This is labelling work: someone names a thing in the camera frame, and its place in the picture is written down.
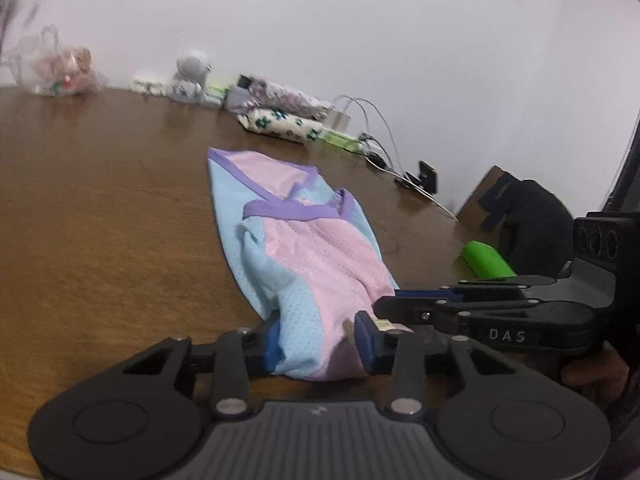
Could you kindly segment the white power strip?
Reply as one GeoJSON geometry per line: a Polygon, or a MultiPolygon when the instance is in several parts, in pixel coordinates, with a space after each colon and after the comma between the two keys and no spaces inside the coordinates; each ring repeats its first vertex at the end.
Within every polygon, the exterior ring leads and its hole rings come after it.
{"type": "Polygon", "coordinates": [[[362,154],[362,141],[348,132],[352,118],[339,110],[331,110],[322,124],[320,139],[352,154],[362,154]]]}

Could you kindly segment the black phone stand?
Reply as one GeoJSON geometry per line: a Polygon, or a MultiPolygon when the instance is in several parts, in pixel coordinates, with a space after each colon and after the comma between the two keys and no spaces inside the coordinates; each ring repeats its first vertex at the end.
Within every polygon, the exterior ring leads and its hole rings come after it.
{"type": "Polygon", "coordinates": [[[396,177],[395,181],[405,188],[412,188],[428,195],[436,195],[438,193],[437,171],[424,160],[418,162],[417,174],[405,172],[402,176],[396,177]]]}

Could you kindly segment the brown cardboard board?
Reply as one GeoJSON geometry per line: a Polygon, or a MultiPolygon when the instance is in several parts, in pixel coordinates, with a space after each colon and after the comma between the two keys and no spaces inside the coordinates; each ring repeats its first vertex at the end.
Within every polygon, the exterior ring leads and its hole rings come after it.
{"type": "Polygon", "coordinates": [[[478,182],[473,192],[457,213],[457,219],[467,230],[481,233],[480,225],[488,216],[488,212],[480,206],[480,199],[498,182],[504,174],[499,166],[492,166],[478,182]]]}

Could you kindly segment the green storage bag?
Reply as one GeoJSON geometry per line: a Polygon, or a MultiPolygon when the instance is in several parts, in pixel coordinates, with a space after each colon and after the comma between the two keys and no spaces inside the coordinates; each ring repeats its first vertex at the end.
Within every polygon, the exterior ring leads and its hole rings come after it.
{"type": "Polygon", "coordinates": [[[492,280],[493,278],[512,278],[516,273],[509,263],[502,258],[495,248],[477,240],[465,244],[460,257],[468,265],[477,278],[492,280]]]}

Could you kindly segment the folded patterned cloth stack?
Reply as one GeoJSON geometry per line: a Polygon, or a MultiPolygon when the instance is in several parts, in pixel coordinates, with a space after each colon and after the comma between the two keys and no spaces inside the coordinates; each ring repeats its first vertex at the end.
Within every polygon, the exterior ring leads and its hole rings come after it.
{"type": "Polygon", "coordinates": [[[224,96],[224,109],[235,115],[245,115],[258,108],[280,110],[323,122],[334,110],[334,104],[262,78],[239,76],[224,96]]]}

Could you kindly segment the clear plastic snack bag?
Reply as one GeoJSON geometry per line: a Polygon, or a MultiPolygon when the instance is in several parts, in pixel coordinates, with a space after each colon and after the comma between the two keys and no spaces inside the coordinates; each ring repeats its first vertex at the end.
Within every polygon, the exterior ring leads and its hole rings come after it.
{"type": "Polygon", "coordinates": [[[37,96],[77,96],[105,87],[104,76],[93,67],[90,49],[63,44],[53,25],[22,38],[4,56],[3,64],[20,88],[37,96]]]}

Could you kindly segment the floral folded towel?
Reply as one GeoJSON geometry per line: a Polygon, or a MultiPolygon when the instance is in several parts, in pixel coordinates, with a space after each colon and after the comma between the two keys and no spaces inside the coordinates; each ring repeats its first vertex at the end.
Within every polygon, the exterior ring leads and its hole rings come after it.
{"type": "Polygon", "coordinates": [[[255,108],[246,114],[239,114],[236,119],[248,132],[297,144],[316,142],[323,132],[321,122],[280,110],[255,108]]]}

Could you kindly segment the white astronaut figurine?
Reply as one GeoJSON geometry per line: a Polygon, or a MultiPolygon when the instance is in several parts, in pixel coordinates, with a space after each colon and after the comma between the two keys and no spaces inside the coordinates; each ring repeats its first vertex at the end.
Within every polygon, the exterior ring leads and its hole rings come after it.
{"type": "Polygon", "coordinates": [[[177,102],[201,102],[211,70],[212,64],[205,52],[192,50],[181,55],[176,62],[174,78],[168,87],[168,96],[177,102]]]}

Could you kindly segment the black bag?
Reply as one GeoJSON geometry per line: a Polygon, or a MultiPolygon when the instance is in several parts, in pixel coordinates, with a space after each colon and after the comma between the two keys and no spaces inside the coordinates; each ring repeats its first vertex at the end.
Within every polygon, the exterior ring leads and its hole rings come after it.
{"type": "Polygon", "coordinates": [[[487,212],[480,228],[498,233],[498,253],[514,273],[557,278],[573,258],[574,218],[538,182],[506,172],[478,203],[487,212]]]}

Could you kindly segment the pink blue purple garment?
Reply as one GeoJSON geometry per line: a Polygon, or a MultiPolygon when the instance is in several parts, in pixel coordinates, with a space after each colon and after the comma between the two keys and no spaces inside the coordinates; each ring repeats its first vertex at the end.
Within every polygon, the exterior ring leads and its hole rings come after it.
{"type": "Polygon", "coordinates": [[[330,382],[364,374],[347,333],[397,286],[356,198],[314,166],[210,148],[224,256],[261,318],[280,315],[279,375],[330,382]]]}

